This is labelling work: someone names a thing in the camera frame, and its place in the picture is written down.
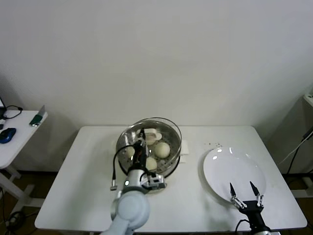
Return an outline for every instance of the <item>blue mouse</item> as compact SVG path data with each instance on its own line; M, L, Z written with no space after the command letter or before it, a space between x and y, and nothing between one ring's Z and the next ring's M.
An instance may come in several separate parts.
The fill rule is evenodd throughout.
M8 143L16 133L16 128L8 128L0 133L0 143Z

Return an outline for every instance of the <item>small white table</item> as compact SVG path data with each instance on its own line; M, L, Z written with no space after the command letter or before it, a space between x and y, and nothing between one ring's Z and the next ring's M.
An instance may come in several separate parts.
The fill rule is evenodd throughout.
M18 112L19 111L9 110L5 114L8 117L12 117ZM20 211L24 206L41 207L44 202L44 199L29 197L34 185L28 185L26 189L22 191L19 187L12 183L14 178L20 178L21 175L12 166L10 166L18 153L41 126L32 127L29 125L30 121L37 113L38 111L22 111L19 116L13 119L8 119L4 124L4 130L7 128L17 129L15 136L9 143L0 144L0 169L5 168L12 175L10 179L7 179L0 173L0 185L3 187L3 190L8 191L8 193L18 199L18 202L12 212ZM44 122L47 116L47 113L45 113L41 123Z
M125 127L83 127L37 216L39 229L100 232L111 224L110 191L115 143ZM234 231L245 218L230 203L210 191L202 162L219 145L241 148L263 170L267 189L262 216L273 230L302 228L307 221L260 137L250 126L183 126L190 154L166 179L168 187L148 194L151 213L137 232L182 233ZM125 175L117 164L118 190ZM239 230L248 231L247 223Z

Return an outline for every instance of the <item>power cord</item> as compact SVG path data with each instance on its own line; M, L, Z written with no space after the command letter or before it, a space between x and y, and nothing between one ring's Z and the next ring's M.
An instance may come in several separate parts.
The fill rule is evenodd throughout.
M22 211L17 211L17 212L14 212L12 213L8 219L5 218L5 215L4 215L4 193L3 193L3 188L0 187L0 190L2 192L2 216L3 216L3 221L5 223L5 227L6 227L6 231L4 233L4 235L6 234L13 234L13 235L18 235L16 234L14 231L19 229L23 223L25 222L26 218L30 217L30 216L33 216L33 215L37 215L39 211L36 211L36 212L33 212L33 213L30 213L28 215L25 215L24 212ZM24 234L24 235L31 235L33 234L35 231L37 230L34 229L33 231L27 233L27 234Z
M313 127L311 127L311 128L303 135L303 139L302 139L301 143L300 143L293 151L291 151L291 152L278 164L278 165L280 165L281 163L283 163L292 153L295 152L295 154L294 154L294 156L293 156L293 158L292 158L291 164L290 164L290 166L289 166L289 169L288 169L287 174L290 172L290 169L291 169L291 167L292 167L293 161L294 161L294 159L295 159L295 157L296 157L296 155L297 155L297 153L298 153L298 151L299 151L300 146L301 146L305 141L309 140L312 136L313 136Z
M7 106L7 107L5 107L5 108L7 109L7 108L10 108L10 107L15 107L15 108L17 108L17 109L19 110L19 113L16 114L15 116L13 116L13 117L3 116L3 119L4 119L4 120L16 118L16 117L17 117L18 115L20 115L20 114L22 113L22 111L23 111L23 108L22 108L22 107L19 107L19 106L16 106L16 105L9 105L9 106Z
M290 170L291 170L291 167L292 167L293 161L294 161L295 157L297 156L297 153L298 153L298 151L299 151L300 147L301 147L301 146L299 146L299 147L297 148L297 150L295 151L295 153L294 153L294 156L293 156L293 158L292 158L292 160L291 160L291 163L290 163L290 165L289 165L289 168L288 168L287 174L289 174L289 172L290 172Z
M237 226L236 226L236 229L235 229L235 234L237 234L238 227L239 227L239 225L240 225L242 222L248 222L248 223L250 224L249 220L247 220L247 219L241 219L241 220L239 220L239 222L238 222L238 224L237 224Z

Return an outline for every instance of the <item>table leg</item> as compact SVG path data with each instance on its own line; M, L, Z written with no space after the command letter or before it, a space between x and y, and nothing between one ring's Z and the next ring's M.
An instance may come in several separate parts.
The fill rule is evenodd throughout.
M24 193L19 187L17 187L14 183L12 183L1 173L0 173L0 185L18 200L21 200L24 203L28 203L30 201L30 197L26 193Z
M307 185L307 189L291 190L295 198L313 198L313 182L310 177L303 177L302 180Z
M19 174L18 171L15 170L15 168L12 166L8 166L5 170L13 175L15 178L19 179L21 177L21 174Z

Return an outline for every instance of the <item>black cable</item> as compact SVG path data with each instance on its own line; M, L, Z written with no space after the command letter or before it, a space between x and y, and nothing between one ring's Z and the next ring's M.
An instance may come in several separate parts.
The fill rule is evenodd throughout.
M17 109L19 110L19 113L16 114L15 116L13 116L13 117L3 116L4 120L16 118L16 117L17 117L18 115L20 115L20 114L22 113L22 111L23 111L23 108L21 108L21 107L19 107L19 106L16 106L16 105L9 105L9 106L7 106L7 107L5 107L5 108L7 109L7 108L9 108L9 107L15 107L15 108L17 108Z
M289 174L289 172L290 172L290 170L291 170L291 167L292 167L293 161L294 161L295 157L297 156L297 153L298 153L298 151L299 151L300 147L301 147L301 145L297 148L297 150L295 151L295 153L294 153L294 155L293 155L293 158L292 158L292 161L291 161L291 163L290 163L290 165L289 165L289 168L288 168L287 174Z
M6 222L5 216L4 216L4 192L3 192L3 188L0 187L1 189L1 193L2 193L2 216L3 216L3 220L4 222Z
M237 226L236 226L235 234L237 234L237 230L238 230L239 225L240 225L242 222L244 222L244 221L245 221L245 222L248 222L248 223L250 224L249 220L241 219L241 220L238 222Z
M113 157L113 175L112 175L112 180L116 180L116 173L115 173L115 159L116 159L116 156L119 154L120 151L122 151L123 149L127 148L127 147L132 147L132 145L126 145L122 148L120 148L114 155Z
M8 219L6 219L5 218L5 216L4 216L4 193L3 193L3 188L2 187L0 187L0 191L1 191L1 193L2 193L2 216L3 216L3 220L4 220L4 222L6 223L7 221L10 221L11 220L11 218L16 218L16 216L17 215L19 215L21 218L20 218L20 221L18 221L17 223L9 223L9 225L5 225L6 226L6 231L5 231L5 235L6 234L8 234L8 233L12 233L13 235L19 235L19 234L16 234L15 232L14 232L14 230L16 230L16 229L18 229L18 228L20 228L21 226L22 226L22 224L24 223L24 221L25 221L25 219L27 218L27 217L30 217L30 216L33 216L33 215L37 215L38 213L34 213L34 214L31 214L31 215L29 215L29 216L25 216L25 214L22 212L22 211L17 211L17 212L14 212L14 213L12 213L11 215L10 215L10 217L8 218ZM33 234L35 231L37 230L37 228L36 229L34 229L33 231L31 231L31 232L29 232L29 233L27 233L27 234L23 234L23 235L31 235L31 234Z

